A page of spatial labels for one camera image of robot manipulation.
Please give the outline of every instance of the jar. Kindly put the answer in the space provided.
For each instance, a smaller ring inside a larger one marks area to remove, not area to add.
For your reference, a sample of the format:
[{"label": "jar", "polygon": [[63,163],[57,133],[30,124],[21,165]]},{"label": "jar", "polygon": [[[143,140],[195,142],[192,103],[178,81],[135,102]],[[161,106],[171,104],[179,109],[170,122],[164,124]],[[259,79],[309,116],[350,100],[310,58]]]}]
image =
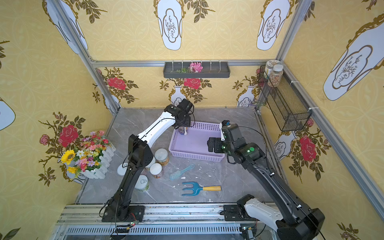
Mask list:
[{"label": "jar", "polygon": [[155,162],[156,162],[156,158],[153,157],[151,163],[148,164],[147,166],[145,166],[145,170],[149,171],[149,169],[151,168],[151,166],[152,166]]},{"label": "jar", "polygon": [[279,60],[269,60],[265,64],[265,69],[264,69],[264,78],[268,79],[269,74],[273,71],[273,66],[276,64],[281,64]]},{"label": "jar", "polygon": [[166,166],[169,162],[168,151],[164,148],[160,148],[155,152],[155,158],[162,166]]},{"label": "jar", "polygon": [[279,86],[282,76],[283,76],[283,65],[281,64],[274,65],[273,71],[269,75],[268,86],[270,87]]},{"label": "jar", "polygon": [[140,175],[136,182],[135,189],[139,192],[146,192],[149,189],[148,178],[145,175]]},{"label": "jar", "polygon": [[163,168],[160,163],[154,163],[149,172],[154,176],[154,178],[161,178],[161,176],[163,176]]}]

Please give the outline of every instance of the white lid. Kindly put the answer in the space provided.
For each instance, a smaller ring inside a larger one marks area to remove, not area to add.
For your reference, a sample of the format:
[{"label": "white lid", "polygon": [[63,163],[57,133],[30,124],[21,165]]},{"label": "white lid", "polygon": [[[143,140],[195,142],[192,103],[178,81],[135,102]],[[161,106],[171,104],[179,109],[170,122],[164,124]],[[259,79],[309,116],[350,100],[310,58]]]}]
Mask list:
[{"label": "white lid", "polygon": [[150,173],[153,175],[157,175],[161,172],[161,165],[160,163],[154,163],[151,168],[149,169]]},{"label": "white lid", "polygon": [[163,161],[168,157],[168,151],[164,148],[160,148],[155,152],[155,158],[159,161]]},{"label": "white lid", "polygon": [[283,70],[283,65],[281,65],[281,64],[276,64],[276,65],[273,66],[273,70],[274,70],[275,72],[281,72],[281,71]]},{"label": "white lid", "polygon": [[139,179],[136,182],[135,188],[136,189],[143,189],[147,186],[148,178],[145,175],[140,175]]},{"label": "white lid", "polygon": [[279,60],[269,60],[267,63],[266,63],[266,66],[269,67],[269,68],[273,68],[274,65],[276,64],[281,64],[281,61]]},{"label": "white lid", "polygon": [[152,166],[152,164],[154,164],[155,162],[156,162],[156,158],[153,157],[152,161],[146,166],[146,168],[150,168]]}]

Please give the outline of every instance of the gray marble surface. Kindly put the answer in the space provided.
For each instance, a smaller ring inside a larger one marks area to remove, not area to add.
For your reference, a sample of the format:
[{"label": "gray marble surface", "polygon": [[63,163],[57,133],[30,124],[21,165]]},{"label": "gray marble surface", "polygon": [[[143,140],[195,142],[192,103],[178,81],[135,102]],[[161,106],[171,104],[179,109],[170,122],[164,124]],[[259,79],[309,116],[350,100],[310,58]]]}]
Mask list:
[{"label": "gray marble surface", "polygon": [[[120,109],[108,139],[115,145],[116,152],[108,168],[105,179],[89,179],[80,198],[81,204],[101,204],[110,199],[116,192],[123,176],[117,174],[117,167],[127,155],[128,137],[139,134],[150,126],[163,112],[162,109]],[[196,121],[220,123],[229,120],[239,126],[247,126],[259,130],[252,108],[196,108]],[[168,150],[173,128],[168,128],[152,146],[152,152],[159,148]],[[257,132],[242,128],[243,136],[248,142],[255,142],[262,149],[265,143]],[[246,194],[255,196],[260,201],[272,202],[259,182],[240,164],[229,164],[226,158],[221,162],[210,162],[196,159],[173,157],[170,153],[168,165],[163,167],[164,174],[155,179],[146,170],[149,180],[149,191],[133,191],[132,203],[166,203],[166,202],[236,202]],[[169,174],[194,163],[195,168],[184,173],[185,179],[171,181]],[[221,191],[201,191],[197,196],[181,196],[185,187],[182,182],[195,181],[201,186],[220,185]]]}]

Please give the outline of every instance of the lavender basket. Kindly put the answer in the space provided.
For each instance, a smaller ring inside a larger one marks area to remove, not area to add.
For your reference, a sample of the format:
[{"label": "lavender basket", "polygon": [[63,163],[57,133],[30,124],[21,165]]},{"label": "lavender basket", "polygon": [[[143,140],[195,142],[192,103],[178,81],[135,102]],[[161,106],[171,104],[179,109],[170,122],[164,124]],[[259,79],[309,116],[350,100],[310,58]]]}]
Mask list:
[{"label": "lavender basket", "polygon": [[199,160],[220,162],[224,153],[208,152],[207,141],[210,137],[220,137],[220,125],[210,122],[191,123],[187,135],[182,135],[177,129],[173,131],[169,151],[174,157],[184,157]]}]

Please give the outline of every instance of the wire mesh basket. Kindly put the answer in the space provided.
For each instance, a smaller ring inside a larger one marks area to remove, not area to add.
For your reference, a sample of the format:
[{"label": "wire mesh basket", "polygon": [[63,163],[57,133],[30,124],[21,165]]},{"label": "wire mesh basket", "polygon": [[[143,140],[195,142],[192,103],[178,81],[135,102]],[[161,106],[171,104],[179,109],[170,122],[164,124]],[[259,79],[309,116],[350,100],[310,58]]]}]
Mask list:
[{"label": "wire mesh basket", "polygon": [[302,130],[310,116],[308,104],[291,81],[283,74],[280,83],[274,86],[264,77],[265,66],[260,67],[258,85],[271,108],[273,116],[282,132]]}]

